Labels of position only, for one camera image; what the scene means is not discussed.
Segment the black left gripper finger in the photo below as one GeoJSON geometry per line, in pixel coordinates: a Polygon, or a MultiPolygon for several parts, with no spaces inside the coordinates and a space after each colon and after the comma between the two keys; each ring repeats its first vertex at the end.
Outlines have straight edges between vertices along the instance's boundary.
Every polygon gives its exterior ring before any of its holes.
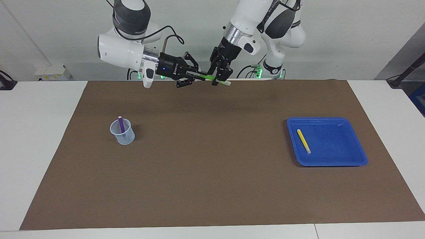
{"type": "Polygon", "coordinates": [[[233,73],[233,69],[230,67],[230,63],[225,59],[222,59],[221,61],[220,70],[221,72],[214,76],[214,79],[211,83],[212,86],[217,86],[219,83],[227,81],[227,79],[233,73]]]}
{"type": "Polygon", "coordinates": [[[216,72],[215,74],[217,75],[218,73],[221,72],[221,70],[220,70],[221,61],[222,61],[222,55],[219,51],[219,47],[214,47],[213,52],[212,52],[211,57],[210,57],[211,66],[208,70],[208,75],[213,75],[214,72],[216,72]]]}

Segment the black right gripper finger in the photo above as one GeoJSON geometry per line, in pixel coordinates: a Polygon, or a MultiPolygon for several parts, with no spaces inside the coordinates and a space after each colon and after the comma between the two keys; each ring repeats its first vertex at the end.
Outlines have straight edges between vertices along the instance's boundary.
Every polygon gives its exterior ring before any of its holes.
{"type": "Polygon", "coordinates": [[[201,69],[194,57],[187,51],[181,56],[182,63],[180,64],[180,73],[187,74],[188,72],[200,74],[201,69]]]}
{"type": "Polygon", "coordinates": [[[194,74],[180,74],[176,80],[176,88],[182,88],[184,86],[190,86],[196,80],[200,80],[198,75],[194,74]]]}

